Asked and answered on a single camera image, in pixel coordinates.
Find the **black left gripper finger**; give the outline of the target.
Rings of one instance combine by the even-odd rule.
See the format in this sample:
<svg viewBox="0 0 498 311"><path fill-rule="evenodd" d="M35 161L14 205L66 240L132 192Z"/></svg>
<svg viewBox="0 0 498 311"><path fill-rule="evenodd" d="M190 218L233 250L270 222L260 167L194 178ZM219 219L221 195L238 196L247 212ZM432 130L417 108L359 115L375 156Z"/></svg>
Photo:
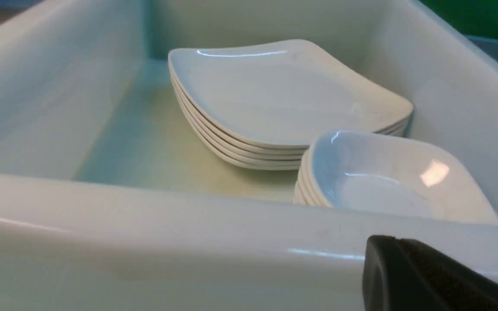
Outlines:
<svg viewBox="0 0 498 311"><path fill-rule="evenodd" d="M362 299L366 311L498 311L498 283L419 240L372 235Z"/></svg>

